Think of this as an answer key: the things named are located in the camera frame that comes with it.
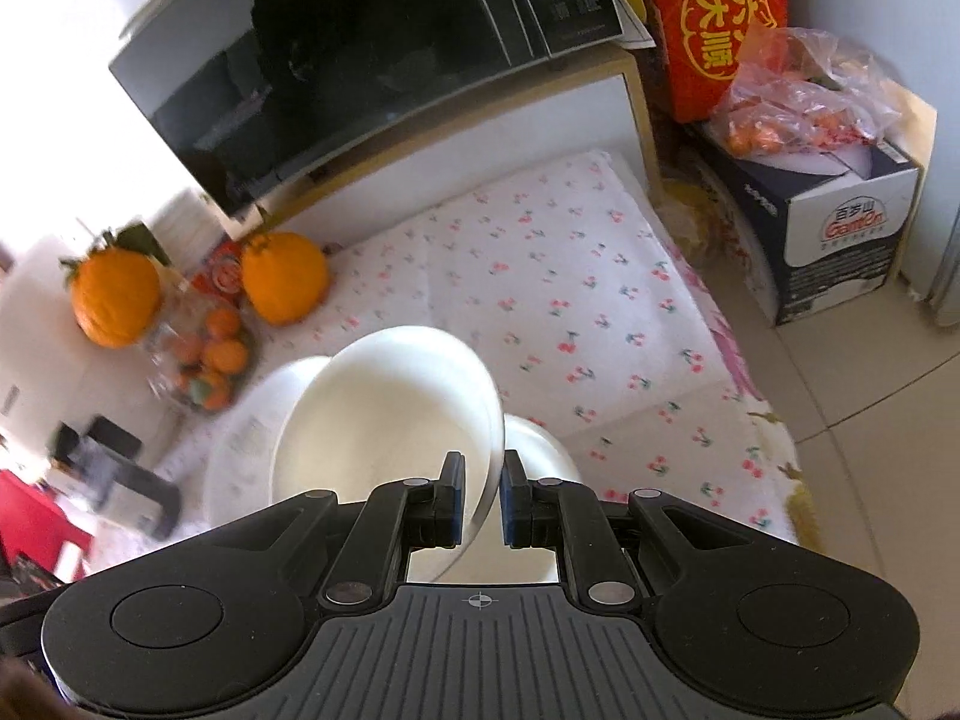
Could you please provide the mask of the white glass bowl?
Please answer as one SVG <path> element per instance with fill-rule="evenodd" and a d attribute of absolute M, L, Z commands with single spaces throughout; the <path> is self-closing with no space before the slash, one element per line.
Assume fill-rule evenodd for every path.
<path fill-rule="evenodd" d="M 535 483 L 544 478 L 579 483 L 578 468 L 545 427 L 506 415 L 505 429 L 505 466 L 496 504 L 439 583 L 519 585 L 558 578 L 555 551 L 545 546 L 548 505 L 537 502 Z"/>

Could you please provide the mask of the cream bowl front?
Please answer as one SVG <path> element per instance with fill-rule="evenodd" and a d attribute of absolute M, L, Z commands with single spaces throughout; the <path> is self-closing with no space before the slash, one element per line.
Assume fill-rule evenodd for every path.
<path fill-rule="evenodd" d="M 482 582 L 496 548 L 487 518 L 505 455 L 505 415 L 487 366 L 438 328 L 404 325 L 353 341 L 317 374 L 281 429 L 272 461 L 275 502 L 329 489 L 359 502 L 379 484 L 438 478 L 466 459 L 464 543 L 420 551 L 413 582 Z"/>

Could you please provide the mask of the large blue patterned plate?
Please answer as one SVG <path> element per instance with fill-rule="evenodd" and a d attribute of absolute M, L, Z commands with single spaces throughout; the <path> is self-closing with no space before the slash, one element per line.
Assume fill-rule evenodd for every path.
<path fill-rule="evenodd" d="M 272 473 L 281 433 L 298 400 L 331 360 L 288 362 L 249 388 L 229 411 L 206 464 L 202 507 L 212 528 L 272 504 Z"/>

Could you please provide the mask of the stack of white paper bowls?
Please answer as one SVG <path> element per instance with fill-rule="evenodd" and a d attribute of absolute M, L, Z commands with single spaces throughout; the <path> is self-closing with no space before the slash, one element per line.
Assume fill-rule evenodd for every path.
<path fill-rule="evenodd" d="M 181 273 L 192 273 L 199 268 L 206 255 L 223 239 L 223 227 L 217 216 L 192 188 L 186 188 L 167 202 L 146 226 L 171 265 Z"/>

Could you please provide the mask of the cherry print tablecloth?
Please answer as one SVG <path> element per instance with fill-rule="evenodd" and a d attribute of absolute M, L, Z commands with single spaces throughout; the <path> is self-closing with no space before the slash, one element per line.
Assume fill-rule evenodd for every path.
<path fill-rule="evenodd" d="M 477 353 L 505 410 L 545 427 L 604 499 L 656 486 L 817 544 L 788 429 L 619 156 L 516 172 L 338 252 L 331 267 L 316 312 L 263 333 L 252 387 L 382 328 L 439 328 Z M 203 482 L 228 415 L 189 422 L 161 460 L 184 491 L 178 538 L 210 528 Z"/>

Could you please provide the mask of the glass jar of tangerines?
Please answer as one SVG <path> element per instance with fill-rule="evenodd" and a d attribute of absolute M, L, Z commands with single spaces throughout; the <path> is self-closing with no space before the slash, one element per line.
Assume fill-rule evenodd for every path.
<path fill-rule="evenodd" d="M 184 410 L 209 415 L 235 403 L 259 357 L 249 314 L 187 281 L 167 291 L 142 348 L 153 364 L 151 390 Z"/>

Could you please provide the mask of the large orange on table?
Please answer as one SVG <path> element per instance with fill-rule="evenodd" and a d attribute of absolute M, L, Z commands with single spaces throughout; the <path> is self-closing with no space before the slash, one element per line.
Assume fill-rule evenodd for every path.
<path fill-rule="evenodd" d="M 301 322 L 329 296 L 332 271 L 324 252 L 296 232 L 257 234 L 241 254 L 242 289 L 264 322 Z"/>

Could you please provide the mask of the red round tin can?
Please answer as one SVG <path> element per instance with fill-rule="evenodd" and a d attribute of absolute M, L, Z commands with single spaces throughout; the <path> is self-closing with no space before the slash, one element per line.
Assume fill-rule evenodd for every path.
<path fill-rule="evenodd" d="M 242 245 L 224 236 L 203 257 L 202 263 L 189 278 L 190 286 L 199 293 L 239 307 L 244 299 L 241 255 Z"/>

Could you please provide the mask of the white air fryer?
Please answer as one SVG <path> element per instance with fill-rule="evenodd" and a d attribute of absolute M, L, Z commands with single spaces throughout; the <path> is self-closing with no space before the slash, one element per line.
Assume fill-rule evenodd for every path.
<path fill-rule="evenodd" d="M 153 392 L 153 362 L 138 346 L 101 348 L 76 325 L 60 260 L 68 249 L 44 242 L 2 283 L 2 436 L 44 455 L 60 426 L 78 433 L 102 416 L 142 443 L 135 460 L 155 465 L 182 415 Z"/>

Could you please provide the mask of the orange on jar top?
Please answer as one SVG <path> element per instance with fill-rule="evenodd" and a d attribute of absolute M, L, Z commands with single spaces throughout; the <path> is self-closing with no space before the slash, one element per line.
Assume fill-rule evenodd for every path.
<path fill-rule="evenodd" d="M 166 250 L 145 223 L 106 229 L 83 257 L 62 257 L 73 317 L 101 348 L 137 344 L 166 301 Z"/>

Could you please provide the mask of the red plastic stool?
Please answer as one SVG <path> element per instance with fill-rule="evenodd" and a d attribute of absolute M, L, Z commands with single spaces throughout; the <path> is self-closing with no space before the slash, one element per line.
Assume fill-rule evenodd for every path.
<path fill-rule="evenodd" d="M 24 557 L 62 582 L 85 577 L 93 536 L 71 522 L 47 493 L 7 470 L 2 472 L 0 515 L 2 554 L 10 566 Z"/>

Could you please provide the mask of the black white cardboard box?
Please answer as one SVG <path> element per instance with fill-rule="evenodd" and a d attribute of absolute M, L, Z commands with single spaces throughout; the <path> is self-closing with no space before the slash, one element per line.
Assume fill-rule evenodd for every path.
<path fill-rule="evenodd" d="M 739 160 L 703 127 L 690 145 L 732 226 L 732 257 L 771 323 L 884 286 L 921 177 L 908 154 L 880 142 Z"/>

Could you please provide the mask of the white wooden microwave stand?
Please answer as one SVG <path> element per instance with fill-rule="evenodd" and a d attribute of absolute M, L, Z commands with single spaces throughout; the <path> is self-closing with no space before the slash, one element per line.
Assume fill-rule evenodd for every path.
<path fill-rule="evenodd" d="M 289 227 L 321 244 L 352 245 L 494 179 L 591 149 L 620 154 L 650 199 L 662 195 L 640 72 L 612 44 L 412 115 L 221 226 L 235 241 Z"/>

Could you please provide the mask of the black microwave oven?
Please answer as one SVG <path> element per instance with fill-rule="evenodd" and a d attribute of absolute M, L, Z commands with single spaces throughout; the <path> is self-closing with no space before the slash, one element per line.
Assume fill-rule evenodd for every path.
<path fill-rule="evenodd" d="M 622 31 L 615 0 L 156 0 L 110 73 L 245 223 L 395 122 Z"/>

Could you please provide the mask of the plastic bag of tangerines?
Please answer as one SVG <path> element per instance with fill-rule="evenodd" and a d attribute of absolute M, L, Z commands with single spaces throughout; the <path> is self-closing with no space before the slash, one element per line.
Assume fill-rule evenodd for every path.
<path fill-rule="evenodd" d="M 750 26 L 704 130 L 737 160 L 873 145 L 903 115 L 866 49 L 827 31 Z"/>

